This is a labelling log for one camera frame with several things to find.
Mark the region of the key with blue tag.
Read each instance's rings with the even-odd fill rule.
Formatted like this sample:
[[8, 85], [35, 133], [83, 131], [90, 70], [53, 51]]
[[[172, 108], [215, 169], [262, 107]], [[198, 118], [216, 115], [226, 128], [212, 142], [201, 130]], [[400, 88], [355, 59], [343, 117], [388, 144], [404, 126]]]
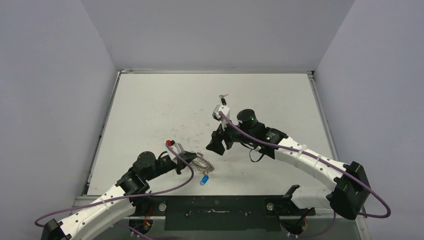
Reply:
[[204, 185], [208, 182], [208, 180], [209, 180], [209, 176], [208, 176], [208, 175], [204, 175], [204, 176], [201, 178], [201, 180], [199, 181], [199, 184], [200, 184], [201, 186], [204, 186]]

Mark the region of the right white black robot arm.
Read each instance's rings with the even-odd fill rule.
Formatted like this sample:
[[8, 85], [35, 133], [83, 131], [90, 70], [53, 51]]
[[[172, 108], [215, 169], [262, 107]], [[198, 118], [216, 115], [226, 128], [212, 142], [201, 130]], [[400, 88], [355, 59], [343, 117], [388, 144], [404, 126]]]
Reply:
[[288, 197], [297, 208], [332, 209], [345, 219], [357, 218], [370, 195], [370, 184], [362, 165], [355, 161], [343, 163], [312, 151], [286, 133], [259, 122], [252, 109], [237, 114], [237, 125], [230, 122], [229, 115], [230, 109], [226, 106], [217, 105], [214, 109], [212, 117], [220, 125], [212, 132], [207, 150], [222, 156], [234, 143], [239, 143], [261, 157], [292, 165], [324, 185], [323, 188], [294, 186]]

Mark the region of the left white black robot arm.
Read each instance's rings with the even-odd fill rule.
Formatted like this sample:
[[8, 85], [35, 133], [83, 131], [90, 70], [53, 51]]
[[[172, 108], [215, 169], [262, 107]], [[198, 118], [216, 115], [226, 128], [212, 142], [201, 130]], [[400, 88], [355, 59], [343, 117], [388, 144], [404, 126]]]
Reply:
[[94, 202], [73, 208], [74, 214], [61, 220], [51, 219], [43, 226], [43, 240], [92, 240], [107, 228], [136, 211], [145, 211], [149, 205], [149, 181], [176, 171], [197, 158], [190, 151], [156, 157], [150, 151], [142, 152], [132, 167]]

